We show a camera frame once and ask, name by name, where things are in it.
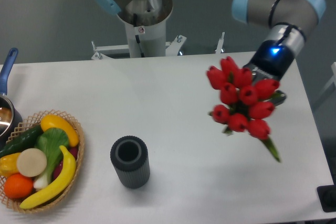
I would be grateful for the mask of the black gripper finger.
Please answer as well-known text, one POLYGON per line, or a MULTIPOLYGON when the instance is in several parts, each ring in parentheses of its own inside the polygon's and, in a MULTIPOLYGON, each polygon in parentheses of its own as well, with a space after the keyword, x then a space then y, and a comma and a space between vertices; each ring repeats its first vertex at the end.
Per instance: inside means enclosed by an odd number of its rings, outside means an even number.
POLYGON ((271 97, 267 100, 271 102, 274 106, 279 106, 286 100, 286 94, 281 90, 276 90, 271 97))

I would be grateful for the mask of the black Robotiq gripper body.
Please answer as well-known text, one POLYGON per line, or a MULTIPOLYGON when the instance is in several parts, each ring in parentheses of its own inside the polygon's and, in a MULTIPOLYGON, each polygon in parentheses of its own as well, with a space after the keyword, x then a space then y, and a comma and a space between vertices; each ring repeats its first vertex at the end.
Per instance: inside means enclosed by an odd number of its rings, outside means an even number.
POLYGON ((254 80, 274 79, 280 81, 295 56, 286 45, 275 40, 265 40, 244 68, 256 73, 254 80))

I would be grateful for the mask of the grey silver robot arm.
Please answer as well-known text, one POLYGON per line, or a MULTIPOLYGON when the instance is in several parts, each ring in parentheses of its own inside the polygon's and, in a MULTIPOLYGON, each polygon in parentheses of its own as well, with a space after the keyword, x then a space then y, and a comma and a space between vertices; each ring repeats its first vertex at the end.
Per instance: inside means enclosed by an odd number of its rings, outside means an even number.
MULTIPOLYGON (((106 13, 124 23, 132 58, 177 56, 186 41, 166 41, 166 21, 172 0, 94 0, 106 13)), ((325 0, 233 0, 232 16, 245 24, 270 29, 267 38, 246 65, 253 82, 281 80, 307 38, 321 20, 325 0)))

